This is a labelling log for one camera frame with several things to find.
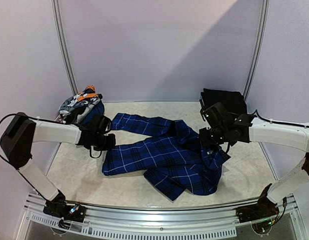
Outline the blue plaid garment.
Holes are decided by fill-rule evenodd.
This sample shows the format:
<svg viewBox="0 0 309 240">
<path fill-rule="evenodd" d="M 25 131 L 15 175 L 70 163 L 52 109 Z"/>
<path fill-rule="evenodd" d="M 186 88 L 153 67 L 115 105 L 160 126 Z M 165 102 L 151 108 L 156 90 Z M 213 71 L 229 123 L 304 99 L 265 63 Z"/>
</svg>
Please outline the blue plaid garment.
<svg viewBox="0 0 309 240">
<path fill-rule="evenodd" d="M 147 138 L 107 151 L 101 169 L 105 176 L 143 171 L 144 178 L 171 201 L 185 190 L 198 196 L 217 191 L 230 156 L 220 146 L 202 146 L 199 134 L 183 120 L 117 113 L 111 129 Z"/>
</svg>

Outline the black t-shirt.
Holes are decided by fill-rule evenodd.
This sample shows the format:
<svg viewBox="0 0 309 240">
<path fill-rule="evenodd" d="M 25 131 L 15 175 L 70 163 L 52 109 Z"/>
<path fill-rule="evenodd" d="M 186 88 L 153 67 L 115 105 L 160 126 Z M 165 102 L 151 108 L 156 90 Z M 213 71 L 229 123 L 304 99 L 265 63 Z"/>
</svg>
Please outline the black t-shirt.
<svg viewBox="0 0 309 240">
<path fill-rule="evenodd" d="M 216 103 L 222 103 L 230 113 L 238 115 L 247 113 L 247 105 L 244 101 L 244 96 L 239 91 L 204 88 L 200 96 L 205 107 L 211 107 Z"/>
</svg>

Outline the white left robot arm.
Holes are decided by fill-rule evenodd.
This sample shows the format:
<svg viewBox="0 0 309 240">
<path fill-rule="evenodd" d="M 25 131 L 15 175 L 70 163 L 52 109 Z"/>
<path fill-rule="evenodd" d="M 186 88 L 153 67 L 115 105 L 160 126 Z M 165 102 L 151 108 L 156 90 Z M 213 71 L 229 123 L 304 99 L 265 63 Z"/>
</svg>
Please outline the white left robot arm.
<svg viewBox="0 0 309 240">
<path fill-rule="evenodd" d="M 0 137 L 0 158 L 50 202 L 48 206 L 52 212 L 65 217 L 69 213 L 66 198 L 33 161 L 33 143 L 67 143 L 83 146 L 89 151 L 108 151 L 116 145 L 116 137 L 110 132 L 111 120 L 101 116 L 87 126 L 81 126 L 31 117 L 23 112 L 10 113 L 2 120 L 7 118 L 12 120 Z"/>
</svg>

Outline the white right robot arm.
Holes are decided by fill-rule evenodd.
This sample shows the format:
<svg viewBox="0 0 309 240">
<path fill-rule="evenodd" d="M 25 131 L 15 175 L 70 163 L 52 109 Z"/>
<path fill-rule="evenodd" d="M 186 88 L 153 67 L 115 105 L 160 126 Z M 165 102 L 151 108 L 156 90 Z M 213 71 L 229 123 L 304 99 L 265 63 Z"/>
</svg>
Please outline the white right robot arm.
<svg viewBox="0 0 309 240">
<path fill-rule="evenodd" d="M 200 129 L 201 144 L 216 148 L 237 142 L 270 143 L 290 147 L 305 153 L 302 160 L 283 178 L 268 185 L 253 206 L 253 214 L 264 218 L 275 204 L 293 191 L 309 183 L 309 125 L 280 122 L 262 118 L 258 113 L 237 115 L 230 113 L 220 102 L 200 110 L 207 127 Z"/>
</svg>

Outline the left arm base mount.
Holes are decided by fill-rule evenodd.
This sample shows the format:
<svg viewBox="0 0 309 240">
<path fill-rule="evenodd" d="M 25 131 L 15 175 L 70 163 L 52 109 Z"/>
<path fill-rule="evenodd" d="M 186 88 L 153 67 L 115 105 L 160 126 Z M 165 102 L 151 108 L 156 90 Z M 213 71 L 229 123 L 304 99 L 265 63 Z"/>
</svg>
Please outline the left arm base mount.
<svg viewBox="0 0 309 240">
<path fill-rule="evenodd" d="M 65 221 L 75 221 L 83 223 L 86 216 L 87 208 L 81 204 L 68 204 L 64 201 L 53 202 L 47 201 L 43 208 L 43 213 Z"/>
</svg>

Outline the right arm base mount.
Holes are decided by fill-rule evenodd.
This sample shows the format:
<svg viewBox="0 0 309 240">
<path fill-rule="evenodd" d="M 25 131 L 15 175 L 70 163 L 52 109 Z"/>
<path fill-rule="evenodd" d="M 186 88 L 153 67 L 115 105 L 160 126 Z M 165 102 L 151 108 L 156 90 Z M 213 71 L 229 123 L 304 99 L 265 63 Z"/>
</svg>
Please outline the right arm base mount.
<svg viewBox="0 0 309 240">
<path fill-rule="evenodd" d="M 257 202 L 255 204 L 237 207 L 235 214 L 240 223 L 253 222 L 265 218 L 275 216 L 271 223 L 275 223 L 281 219 L 280 211 L 277 203 L 271 201 Z"/>
</svg>

